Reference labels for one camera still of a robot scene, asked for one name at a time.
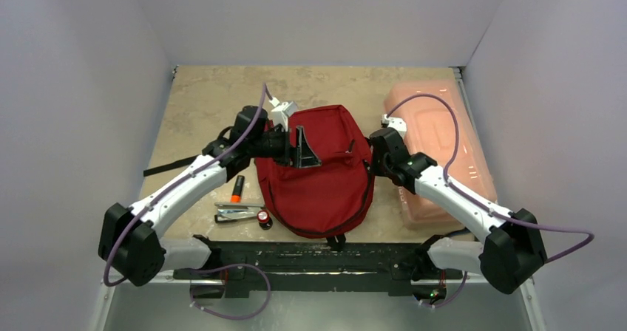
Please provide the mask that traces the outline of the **red backpack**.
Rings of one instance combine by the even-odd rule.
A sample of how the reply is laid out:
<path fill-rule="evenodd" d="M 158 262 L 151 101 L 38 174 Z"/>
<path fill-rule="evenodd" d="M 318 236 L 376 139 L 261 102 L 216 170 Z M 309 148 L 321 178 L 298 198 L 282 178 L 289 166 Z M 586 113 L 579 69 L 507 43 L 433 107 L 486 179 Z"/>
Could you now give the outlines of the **red backpack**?
<path fill-rule="evenodd" d="M 293 168 L 254 158 L 267 212 L 292 233 L 326 239 L 335 248 L 365 218 L 373 199 L 370 146 L 341 105 L 295 112 L 289 129 L 302 126 L 320 167 Z"/>

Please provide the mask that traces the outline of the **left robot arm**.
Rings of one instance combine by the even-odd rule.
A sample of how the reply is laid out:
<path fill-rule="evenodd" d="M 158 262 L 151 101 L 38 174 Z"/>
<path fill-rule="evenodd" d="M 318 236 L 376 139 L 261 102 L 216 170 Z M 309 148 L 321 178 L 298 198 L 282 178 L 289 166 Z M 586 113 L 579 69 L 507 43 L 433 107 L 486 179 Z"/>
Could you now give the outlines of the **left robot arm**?
<path fill-rule="evenodd" d="M 146 198 L 124 206 L 115 203 L 104 214 L 98 255 L 106 262 L 104 284 L 116 270 L 123 281 L 143 286 L 166 270 L 193 270 L 210 279 L 220 271 L 220 258 L 204 237 L 167 241 L 169 227 L 198 200 L 225 185 L 254 158 L 271 158 L 280 165 L 311 168 L 322 164 L 308 145 L 302 126 L 289 129 L 297 111 L 293 101 L 273 100 L 271 111 L 245 106 L 233 126 L 221 131 L 189 166 Z"/>

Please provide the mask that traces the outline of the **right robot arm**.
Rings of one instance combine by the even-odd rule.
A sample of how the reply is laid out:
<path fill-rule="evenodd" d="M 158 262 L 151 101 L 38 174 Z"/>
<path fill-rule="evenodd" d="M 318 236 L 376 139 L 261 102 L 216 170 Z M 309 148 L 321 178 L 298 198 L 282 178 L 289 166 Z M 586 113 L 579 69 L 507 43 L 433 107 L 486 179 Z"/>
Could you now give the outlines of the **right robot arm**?
<path fill-rule="evenodd" d="M 429 238 L 415 257 L 421 275 L 432 277 L 448 269 L 481 274 L 497 291 L 511 294 L 545 265 L 548 257 L 532 213 L 514 213 L 490 202 L 447 176 L 431 157 L 410 154 L 391 127 L 372 133 L 369 142 L 376 176 L 443 208 L 475 237 L 473 242 Z"/>

